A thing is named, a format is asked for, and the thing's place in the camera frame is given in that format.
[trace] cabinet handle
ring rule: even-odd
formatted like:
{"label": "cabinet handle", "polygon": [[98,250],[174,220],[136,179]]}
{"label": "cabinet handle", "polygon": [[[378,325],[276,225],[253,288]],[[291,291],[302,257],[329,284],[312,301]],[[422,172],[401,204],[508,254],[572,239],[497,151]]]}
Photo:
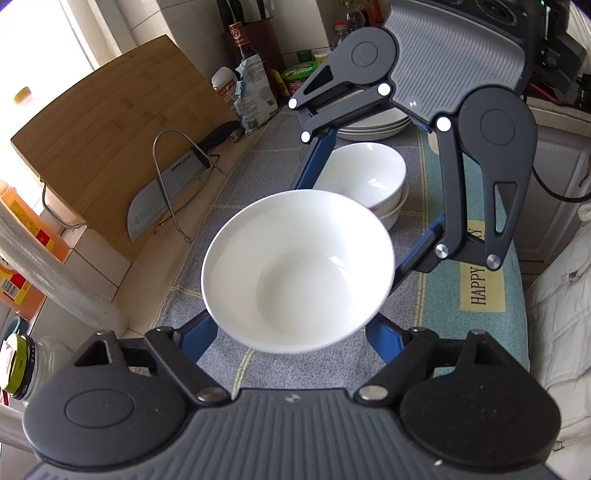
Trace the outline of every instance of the cabinet handle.
{"label": "cabinet handle", "polygon": [[579,188],[581,188],[583,186],[584,181],[589,178],[590,174],[591,174],[591,155],[589,155],[587,157],[587,172],[585,172],[585,176],[579,182]]}

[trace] camera lens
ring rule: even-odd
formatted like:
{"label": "camera lens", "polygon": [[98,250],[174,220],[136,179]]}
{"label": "camera lens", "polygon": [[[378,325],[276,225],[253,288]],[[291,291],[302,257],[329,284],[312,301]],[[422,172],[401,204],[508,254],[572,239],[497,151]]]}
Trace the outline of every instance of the camera lens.
{"label": "camera lens", "polygon": [[517,24],[515,14],[500,0],[476,0],[480,9],[493,20],[503,25]]}

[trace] green jar lid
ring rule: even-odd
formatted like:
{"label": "green jar lid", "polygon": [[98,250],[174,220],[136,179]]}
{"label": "green jar lid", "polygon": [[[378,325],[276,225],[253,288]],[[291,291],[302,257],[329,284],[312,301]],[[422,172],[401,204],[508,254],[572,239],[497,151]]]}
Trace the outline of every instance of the green jar lid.
{"label": "green jar lid", "polygon": [[281,76],[286,82],[293,82],[294,80],[302,80],[308,78],[320,66],[319,61],[305,61],[284,71]]}
{"label": "green jar lid", "polygon": [[21,386],[27,367],[27,341],[13,333],[0,350],[0,388],[11,395]]}

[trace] orange liquid bottle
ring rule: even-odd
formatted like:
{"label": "orange liquid bottle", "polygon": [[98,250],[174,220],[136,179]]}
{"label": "orange liquid bottle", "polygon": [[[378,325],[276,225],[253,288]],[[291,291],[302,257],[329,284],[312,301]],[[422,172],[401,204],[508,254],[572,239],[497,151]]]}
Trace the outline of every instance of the orange liquid bottle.
{"label": "orange liquid bottle", "polygon": [[[59,261],[63,262],[66,259],[67,244],[19,197],[14,187],[9,187],[0,181],[0,199],[4,206]],[[11,268],[4,259],[0,258],[0,299],[22,318],[30,320],[45,299],[45,294],[37,290],[19,272]]]}

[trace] stacked bowl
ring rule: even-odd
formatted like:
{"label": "stacked bowl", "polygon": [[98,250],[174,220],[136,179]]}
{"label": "stacked bowl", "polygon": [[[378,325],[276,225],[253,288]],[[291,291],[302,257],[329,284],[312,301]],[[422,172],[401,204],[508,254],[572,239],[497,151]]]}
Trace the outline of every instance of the stacked bowl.
{"label": "stacked bowl", "polygon": [[337,136],[357,142],[382,140],[400,133],[409,123],[410,118],[406,113],[391,108],[339,129]]}
{"label": "stacked bowl", "polygon": [[371,210],[390,230],[408,198],[404,159],[386,145],[361,142],[334,150],[315,190],[340,193]]}

